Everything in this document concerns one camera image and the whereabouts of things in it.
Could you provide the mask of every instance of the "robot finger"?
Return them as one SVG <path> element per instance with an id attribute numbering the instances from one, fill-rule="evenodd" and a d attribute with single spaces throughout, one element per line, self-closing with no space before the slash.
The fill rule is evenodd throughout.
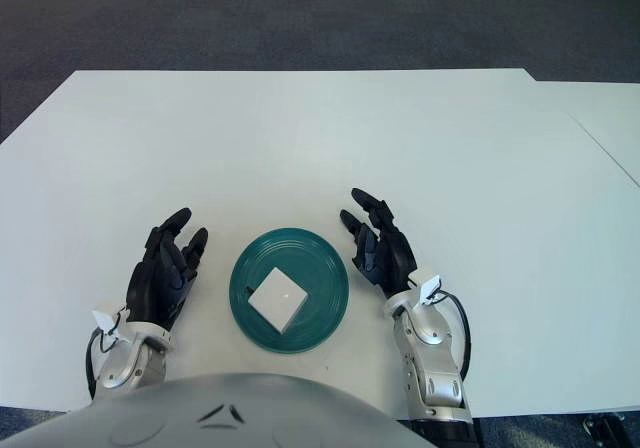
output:
<path id="1" fill-rule="evenodd" d="M 204 248 L 207 246 L 207 240 L 209 239 L 209 233 L 206 228 L 200 228 L 187 246 L 182 249 L 182 256 L 187 263 L 190 270 L 195 270 L 200 264 L 200 258 L 204 253 Z"/>

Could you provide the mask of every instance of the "white tabletop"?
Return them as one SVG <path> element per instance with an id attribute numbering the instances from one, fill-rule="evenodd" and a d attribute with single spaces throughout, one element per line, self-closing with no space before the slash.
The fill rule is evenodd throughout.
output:
<path id="1" fill-rule="evenodd" d="M 538 87 L 640 183 L 640 84 L 545 81 Z"/>
<path id="2" fill-rule="evenodd" d="M 124 301 L 151 226 L 189 206 L 182 241 L 210 239 L 168 378 L 291 374 L 406 417 L 383 296 L 338 218 L 358 186 L 463 301 L 474 416 L 637 405 L 640 190 L 539 98 L 522 70 L 75 73 L 0 145 L 0 404 L 88 403 L 91 308 Z M 350 282 L 337 331 L 291 356 L 228 302 L 242 250 L 285 226 L 329 241 Z"/>

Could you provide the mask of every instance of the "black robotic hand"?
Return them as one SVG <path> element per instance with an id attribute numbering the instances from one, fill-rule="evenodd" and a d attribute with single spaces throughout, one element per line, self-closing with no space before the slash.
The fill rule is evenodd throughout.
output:
<path id="1" fill-rule="evenodd" d="M 128 321 L 145 321 L 171 330 L 182 310 L 196 268 L 207 244 L 207 230 L 200 228 L 182 251 L 175 237 L 191 218 L 183 208 L 149 234 L 147 251 L 131 275 L 127 290 Z"/>
<path id="2" fill-rule="evenodd" d="M 408 290 L 409 273 L 414 271 L 416 261 L 407 238 L 393 225 L 393 214 L 386 202 L 354 188 L 351 196 L 369 213 L 374 228 L 380 230 L 378 237 L 366 223 L 346 210 L 340 219 L 354 236 L 357 251 L 353 258 L 356 268 L 374 285 L 380 285 L 387 298 Z"/>

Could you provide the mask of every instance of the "black fingertip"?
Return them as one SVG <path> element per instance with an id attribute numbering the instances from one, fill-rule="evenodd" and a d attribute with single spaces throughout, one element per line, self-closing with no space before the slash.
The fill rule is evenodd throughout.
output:
<path id="1" fill-rule="evenodd" d="M 366 191 L 361 190 L 360 188 L 354 188 L 353 190 L 351 190 L 351 196 L 353 197 L 355 202 L 358 203 L 365 211 L 369 211 L 377 203 L 379 203 L 376 198 L 371 196 Z"/>
<path id="2" fill-rule="evenodd" d="M 168 230 L 174 237 L 178 236 L 180 230 L 182 230 L 184 225 L 189 221 L 189 218 L 191 218 L 191 210 L 186 207 L 182 208 L 167 218 L 167 221 L 165 221 L 158 230 Z"/>
<path id="3" fill-rule="evenodd" d="M 360 223 L 358 219 L 347 210 L 340 211 L 340 220 L 342 220 L 342 224 L 347 228 L 349 233 L 356 236 L 362 223 Z"/>
<path id="4" fill-rule="evenodd" d="M 200 228 L 196 231 L 196 234 L 193 235 L 193 238 L 191 238 L 189 246 L 193 246 L 193 249 L 202 256 L 202 253 L 204 253 L 204 249 L 207 246 L 207 241 L 209 241 L 209 232 L 206 228 Z"/>

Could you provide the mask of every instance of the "gray carpet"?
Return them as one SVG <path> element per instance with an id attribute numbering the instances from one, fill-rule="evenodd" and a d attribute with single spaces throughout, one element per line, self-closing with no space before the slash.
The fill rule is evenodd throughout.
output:
<path id="1" fill-rule="evenodd" d="M 78 69 L 640 82 L 640 0 L 0 0 L 0 141 Z"/>

